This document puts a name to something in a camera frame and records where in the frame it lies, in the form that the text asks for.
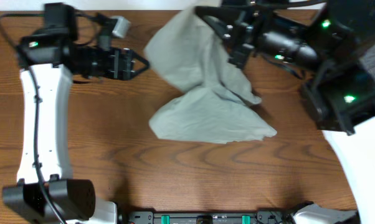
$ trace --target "metal screw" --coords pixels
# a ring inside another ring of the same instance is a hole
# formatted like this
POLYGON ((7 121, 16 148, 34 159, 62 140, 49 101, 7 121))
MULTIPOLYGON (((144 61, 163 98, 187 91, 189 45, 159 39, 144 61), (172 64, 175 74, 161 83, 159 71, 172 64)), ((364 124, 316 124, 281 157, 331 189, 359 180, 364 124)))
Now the metal screw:
POLYGON ((293 34, 296 34, 297 33, 297 27, 290 28, 290 32, 293 33, 293 34))
POLYGON ((119 215, 119 216, 118 216, 118 221, 119 221, 120 223, 123 222, 123 215, 119 215))
POLYGON ((335 39, 341 39, 341 37, 339 37, 337 33, 333 33, 331 36, 335 39))

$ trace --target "green led light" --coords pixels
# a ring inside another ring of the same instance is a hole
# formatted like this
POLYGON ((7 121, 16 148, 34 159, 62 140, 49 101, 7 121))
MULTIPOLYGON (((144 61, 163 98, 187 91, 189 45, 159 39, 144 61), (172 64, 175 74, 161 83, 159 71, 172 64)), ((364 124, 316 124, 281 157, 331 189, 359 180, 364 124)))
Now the green led light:
POLYGON ((36 42, 36 41, 33 41, 33 42, 29 43, 29 47, 37 47, 37 46, 38 46, 38 42, 36 42))
POLYGON ((323 28, 327 28, 327 27, 329 27, 330 25, 331 25, 331 22, 330 22, 330 20, 328 20, 328 19, 322 22, 322 26, 323 26, 323 28))
POLYGON ((346 96, 344 96, 344 100, 345 100, 346 103, 352 103, 354 100, 356 100, 356 97, 351 96, 351 95, 346 95, 346 96))
POLYGON ((285 57, 281 56, 281 55, 276 55, 275 56, 275 59, 279 59, 279 60, 283 60, 285 57))

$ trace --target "black mount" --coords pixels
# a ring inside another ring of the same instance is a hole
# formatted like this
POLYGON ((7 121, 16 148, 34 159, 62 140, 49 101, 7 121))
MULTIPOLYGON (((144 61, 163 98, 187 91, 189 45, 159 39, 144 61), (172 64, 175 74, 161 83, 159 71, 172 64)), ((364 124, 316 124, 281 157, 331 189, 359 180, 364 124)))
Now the black mount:
POLYGON ((97 34, 97 46, 75 44, 78 39, 77 16, 81 15, 71 6, 62 3, 45 4, 44 27, 23 37, 18 46, 30 66, 64 64, 73 74, 81 74, 85 78, 106 77, 116 80, 131 80, 149 69, 149 62, 133 50, 111 47, 112 31, 117 19, 103 14, 89 17, 102 27, 97 34), (142 62, 144 67, 133 70, 136 61, 142 62))
POLYGON ((334 68, 332 60, 325 61, 301 86, 302 103, 318 129, 352 135, 357 124, 375 116, 375 82, 360 64, 334 68))
MULTIPOLYGON (((90 180, 49 181, 47 192, 66 220, 88 220, 95 211, 95 189, 90 180)), ((2 200, 30 223, 57 221, 38 184, 20 183, 17 187, 5 187, 2 200)))
MULTIPOLYGON (((131 212, 130 224, 296 224, 294 215, 313 202, 304 202, 288 210, 264 209, 245 213, 156 213, 131 212)), ((360 224, 359 215, 335 224, 360 224)))

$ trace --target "wood grain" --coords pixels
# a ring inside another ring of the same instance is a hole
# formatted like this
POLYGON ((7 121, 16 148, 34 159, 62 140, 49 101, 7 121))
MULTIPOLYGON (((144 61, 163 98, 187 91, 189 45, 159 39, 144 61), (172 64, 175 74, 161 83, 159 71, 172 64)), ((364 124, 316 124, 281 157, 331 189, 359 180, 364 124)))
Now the wood grain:
MULTIPOLYGON (((143 53, 152 36, 176 11, 104 11, 132 22, 116 47, 143 53)), ((310 21, 314 11, 288 11, 310 21)), ((37 29, 39 19, 6 19, 16 41, 37 29)), ((80 36, 92 34, 80 21, 80 36)), ((305 113, 300 81, 259 58, 245 73, 263 99, 254 108, 277 131, 264 141, 226 145, 159 140, 150 117, 180 96, 148 71, 130 82, 74 85, 69 99, 69 153, 76 179, 90 179, 100 197, 126 208, 157 211, 288 208, 304 200, 338 209, 356 208, 343 170, 305 113)), ((23 135, 23 97, 14 53, 0 37, 0 223, 25 223, 7 209, 1 189, 16 183, 23 135)))

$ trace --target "gray connector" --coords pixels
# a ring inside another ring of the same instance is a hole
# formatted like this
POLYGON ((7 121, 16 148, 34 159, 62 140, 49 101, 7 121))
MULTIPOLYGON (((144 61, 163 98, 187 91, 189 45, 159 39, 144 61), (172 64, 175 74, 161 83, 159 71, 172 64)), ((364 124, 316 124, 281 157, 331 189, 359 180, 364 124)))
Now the gray connector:
POLYGON ((294 215, 295 223, 334 224, 354 217, 356 211, 338 211, 321 208, 319 205, 308 205, 294 215))
POLYGON ((131 26, 131 22, 122 16, 112 16, 112 19, 117 19, 117 23, 112 32, 113 35, 121 39, 124 38, 131 26))

